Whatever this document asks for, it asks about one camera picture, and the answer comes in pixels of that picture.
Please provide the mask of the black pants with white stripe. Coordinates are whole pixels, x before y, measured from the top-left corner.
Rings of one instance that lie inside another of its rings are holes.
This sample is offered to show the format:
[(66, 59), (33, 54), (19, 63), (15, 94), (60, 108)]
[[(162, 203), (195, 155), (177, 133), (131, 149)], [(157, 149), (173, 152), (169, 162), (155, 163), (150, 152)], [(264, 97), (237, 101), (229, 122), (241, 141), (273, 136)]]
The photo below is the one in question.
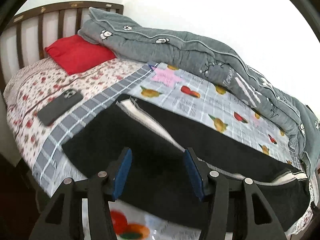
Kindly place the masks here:
[[(272, 185), (280, 174), (297, 172), (295, 167), (144, 100), (137, 100), (137, 105), (201, 160), (258, 181), (283, 229), (289, 229), (306, 212), (310, 203), (307, 180)], [(193, 192), (183, 152), (131, 118), (118, 102), (62, 145), (71, 163), (88, 178), (106, 169), (125, 147), (131, 149), (133, 159), (120, 199), (164, 220), (204, 228), (208, 206)]]

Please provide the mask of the grey quilted comforter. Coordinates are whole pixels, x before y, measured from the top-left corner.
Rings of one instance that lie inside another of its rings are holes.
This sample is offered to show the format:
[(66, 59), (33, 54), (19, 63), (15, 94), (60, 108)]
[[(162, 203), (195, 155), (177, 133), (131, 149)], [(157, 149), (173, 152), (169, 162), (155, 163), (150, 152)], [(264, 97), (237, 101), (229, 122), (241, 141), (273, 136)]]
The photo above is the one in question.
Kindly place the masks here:
[(278, 125), (289, 137), (308, 175), (319, 159), (319, 119), (298, 99), (274, 87), (226, 44), (186, 31), (140, 26), (121, 14), (89, 8), (78, 35), (106, 46), (116, 55), (139, 62), (167, 63), (211, 83)]

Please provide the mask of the black smartphone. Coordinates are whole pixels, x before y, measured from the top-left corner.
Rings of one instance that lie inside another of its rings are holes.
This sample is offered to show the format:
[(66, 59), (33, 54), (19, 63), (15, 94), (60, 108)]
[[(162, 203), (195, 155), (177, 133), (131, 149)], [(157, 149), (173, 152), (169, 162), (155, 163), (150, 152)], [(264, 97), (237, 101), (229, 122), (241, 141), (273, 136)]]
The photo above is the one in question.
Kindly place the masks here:
[(83, 95), (78, 90), (65, 90), (60, 96), (44, 106), (43, 109), (37, 113), (37, 117), (44, 126), (50, 126), (83, 98)]

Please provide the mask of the floral white bed sheet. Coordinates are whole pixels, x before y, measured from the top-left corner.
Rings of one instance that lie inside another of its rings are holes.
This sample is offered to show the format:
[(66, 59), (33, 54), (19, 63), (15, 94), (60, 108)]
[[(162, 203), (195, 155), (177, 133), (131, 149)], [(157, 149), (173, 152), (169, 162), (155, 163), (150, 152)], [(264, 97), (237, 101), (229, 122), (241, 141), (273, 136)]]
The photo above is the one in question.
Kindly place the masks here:
[(40, 122), (39, 110), (68, 89), (78, 90), (84, 97), (82, 102), (86, 102), (142, 66), (142, 62), (115, 58), (86, 72), (68, 75), (51, 58), (45, 58), (19, 70), (6, 85), (3, 96), (7, 123), (25, 163), (33, 167), (55, 127)]

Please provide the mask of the red pillow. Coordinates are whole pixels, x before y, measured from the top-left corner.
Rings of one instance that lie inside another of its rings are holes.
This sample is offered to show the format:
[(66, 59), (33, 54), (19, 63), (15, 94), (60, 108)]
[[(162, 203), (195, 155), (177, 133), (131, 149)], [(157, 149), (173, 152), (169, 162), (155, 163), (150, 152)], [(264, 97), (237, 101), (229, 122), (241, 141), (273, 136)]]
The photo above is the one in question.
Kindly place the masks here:
[(110, 49), (91, 44), (79, 35), (60, 38), (45, 51), (68, 75), (83, 73), (116, 58)]

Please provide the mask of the fruit print grey blanket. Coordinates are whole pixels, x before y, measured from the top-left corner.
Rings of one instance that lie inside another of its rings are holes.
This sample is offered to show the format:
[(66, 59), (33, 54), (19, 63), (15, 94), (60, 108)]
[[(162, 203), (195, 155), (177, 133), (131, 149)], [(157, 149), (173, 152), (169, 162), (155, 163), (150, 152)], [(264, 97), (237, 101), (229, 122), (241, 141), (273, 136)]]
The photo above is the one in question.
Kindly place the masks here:
[(36, 181), (53, 194), (63, 178), (83, 175), (67, 160), (62, 145), (123, 93), (198, 121), (270, 157), (301, 168), (287, 135), (224, 88), (161, 63), (157, 71), (143, 65), (130, 76), (59, 117), (33, 165)]

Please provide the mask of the dark wooden headboard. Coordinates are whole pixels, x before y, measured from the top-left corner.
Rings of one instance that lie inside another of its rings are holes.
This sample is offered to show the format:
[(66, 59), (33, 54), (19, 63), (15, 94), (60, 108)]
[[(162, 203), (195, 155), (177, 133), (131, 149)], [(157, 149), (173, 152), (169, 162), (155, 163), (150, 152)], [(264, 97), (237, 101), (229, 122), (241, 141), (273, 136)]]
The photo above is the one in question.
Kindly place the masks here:
[(117, 3), (68, 1), (42, 5), (15, 15), (1, 33), (1, 91), (15, 72), (46, 57), (45, 46), (76, 34), (90, 7), (124, 12), (124, 6)]

